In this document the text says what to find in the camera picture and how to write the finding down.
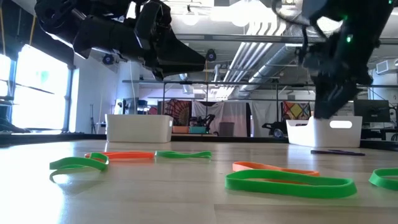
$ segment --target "window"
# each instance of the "window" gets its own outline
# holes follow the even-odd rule
[[[25,45],[17,63],[12,123],[21,128],[62,129],[69,76],[65,63]]]
[[[0,96],[11,95],[8,89],[8,81],[10,77],[11,59],[7,56],[0,55]]]

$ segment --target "wooden table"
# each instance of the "wooden table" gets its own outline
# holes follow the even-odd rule
[[[82,169],[49,181],[49,162],[96,151],[211,150],[213,160],[111,161],[107,172]],[[288,144],[56,142],[0,149],[0,223],[397,223],[398,192],[368,182],[371,172],[398,166],[398,153],[364,157],[311,155]],[[224,188],[234,161],[253,161],[355,180],[356,195],[300,198]]]

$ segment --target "green rubber band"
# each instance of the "green rubber band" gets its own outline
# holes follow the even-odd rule
[[[173,159],[181,159],[181,158],[205,158],[211,159],[211,152],[204,151],[199,153],[179,153],[175,151],[156,151],[155,156],[173,158]]]
[[[300,182],[309,185],[246,180],[272,179]],[[356,193],[354,180],[331,177],[313,177],[277,170],[243,170],[225,177],[225,188],[269,194],[293,195],[310,198],[341,198]]]
[[[50,163],[50,169],[74,169],[81,167],[92,167],[98,170],[105,170],[109,164],[109,159],[107,156],[101,153],[93,152],[91,153],[90,158],[82,158],[82,157],[66,157],[60,159],[58,161],[54,161]]]
[[[398,190],[398,180],[387,179],[384,176],[398,176],[398,168],[376,169],[369,182],[389,190]]]

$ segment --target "rubber band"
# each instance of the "rubber band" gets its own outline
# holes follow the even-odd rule
[[[385,176],[398,176],[398,168],[376,169],[369,182],[389,190],[398,190],[398,180],[388,179]]]
[[[108,156],[109,159],[153,159],[155,153],[153,152],[97,152]]]
[[[234,162],[232,165],[232,170],[234,172],[241,171],[241,170],[250,170],[250,169],[266,169],[266,170],[279,170],[284,172],[292,172],[296,174],[305,174],[305,175],[312,175],[315,177],[319,177],[319,171],[316,170],[297,170],[297,169],[287,169],[281,168],[277,166],[271,166],[266,164],[260,164],[257,162]]]
[[[300,182],[307,185],[247,179],[275,179]],[[260,169],[242,170],[228,174],[225,177],[225,188],[309,198],[342,198],[356,193],[353,179],[314,177],[291,172]]]
[[[107,168],[108,164],[109,164],[109,159],[107,156],[101,153],[93,152],[91,153],[90,158],[66,157],[58,161],[51,162],[50,169],[59,170],[59,169],[92,167],[100,171],[103,171]]]
[[[199,153],[180,153],[175,151],[156,151],[155,156],[166,157],[172,159],[182,159],[182,158],[204,158],[211,159],[210,151],[203,151]]]

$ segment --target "white storage bin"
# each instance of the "white storage bin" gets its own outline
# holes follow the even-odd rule
[[[172,137],[173,118],[167,115],[107,114],[109,142],[165,143]]]
[[[308,121],[287,120],[289,143],[310,147],[359,147],[361,116],[334,116]]]

